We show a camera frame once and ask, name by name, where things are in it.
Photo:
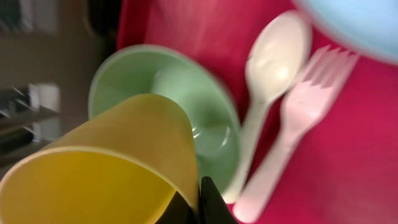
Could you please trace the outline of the yellow plastic cup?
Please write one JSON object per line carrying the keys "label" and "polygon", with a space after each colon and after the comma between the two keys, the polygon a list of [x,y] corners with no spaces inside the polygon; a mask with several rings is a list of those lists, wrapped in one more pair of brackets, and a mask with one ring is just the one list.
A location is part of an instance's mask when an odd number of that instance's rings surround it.
{"label": "yellow plastic cup", "polygon": [[175,194],[198,209],[192,126],[174,101],[136,95],[11,167],[2,223],[155,223]]}

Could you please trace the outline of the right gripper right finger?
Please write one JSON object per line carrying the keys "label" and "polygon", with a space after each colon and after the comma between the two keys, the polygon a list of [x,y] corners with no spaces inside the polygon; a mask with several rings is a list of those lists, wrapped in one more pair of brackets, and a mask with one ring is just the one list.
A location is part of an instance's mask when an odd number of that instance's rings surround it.
{"label": "right gripper right finger", "polygon": [[238,224],[212,178],[208,176],[201,179],[200,222],[204,224]]}

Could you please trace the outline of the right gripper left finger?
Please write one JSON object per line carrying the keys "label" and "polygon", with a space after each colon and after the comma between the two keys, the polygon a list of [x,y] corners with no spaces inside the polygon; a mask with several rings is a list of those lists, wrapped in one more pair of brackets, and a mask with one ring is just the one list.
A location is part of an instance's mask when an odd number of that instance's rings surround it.
{"label": "right gripper left finger", "polygon": [[198,220],[185,199],[176,192],[155,224],[198,224]]}

